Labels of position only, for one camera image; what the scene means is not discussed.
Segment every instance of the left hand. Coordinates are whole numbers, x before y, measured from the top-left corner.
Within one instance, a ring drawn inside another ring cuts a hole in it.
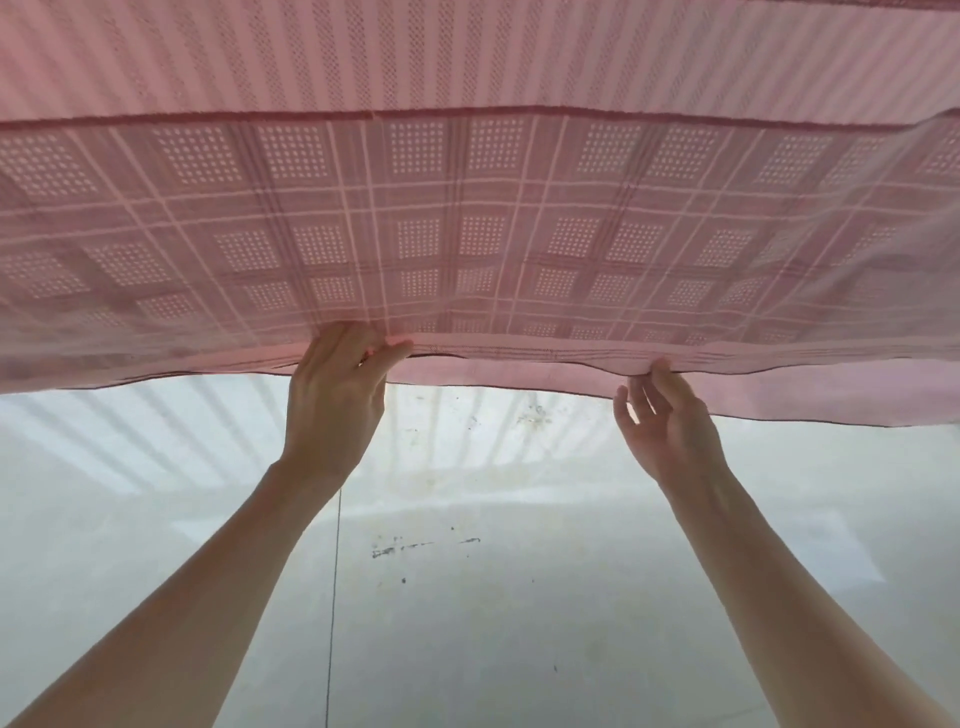
[[[387,373],[413,351],[367,324],[332,324],[311,342],[290,381],[278,465],[332,496],[363,457],[383,415]]]

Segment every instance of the hand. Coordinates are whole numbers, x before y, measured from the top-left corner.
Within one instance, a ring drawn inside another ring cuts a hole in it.
[[[287,434],[278,465],[335,493],[360,462],[380,422],[387,373],[412,350],[410,342],[388,346],[367,324],[337,323],[324,330],[290,380]]]
[[[702,494],[732,478],[707,406],[666,360],[627,381],[613,398],[613,415],[630,452],[668,498]],[[627,409],[628,395],[639,422]]]

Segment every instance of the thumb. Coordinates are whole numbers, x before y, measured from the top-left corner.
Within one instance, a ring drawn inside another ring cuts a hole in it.
[[[413,353],[412,341],[402,341],[399,344],[386,346],[360,365],[360,376],[365,378],[371,387],[379,384],[391,369]]]
[[[683,406],[689,406],[697,401],[697,396],[682,376],[676,372],[670,371],[670,362],[666,359],[658,359],[650,368],[650,377],[653,379],[657,391],[663,395],[670,406],[674,409],[680,409]]]

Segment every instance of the right hand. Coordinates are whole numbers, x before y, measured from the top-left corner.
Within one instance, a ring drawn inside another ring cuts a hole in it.
[[[616,391],[613,415],[636,462],[668,498],[702,495],[732,477],[707,406],[665,359],[627,384]],[[627,409],[628,397],[639,422]]]

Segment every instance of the forearm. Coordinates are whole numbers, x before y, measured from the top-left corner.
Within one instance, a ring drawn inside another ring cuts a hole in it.
[[[236,514],[12,728],[212,725],[283,566],[320,508],[297,501],[316,496],[292,487],[296,477],[271,468]]]
[[[732,475],[677,519],[784,728],[953,726],[790,553]]]

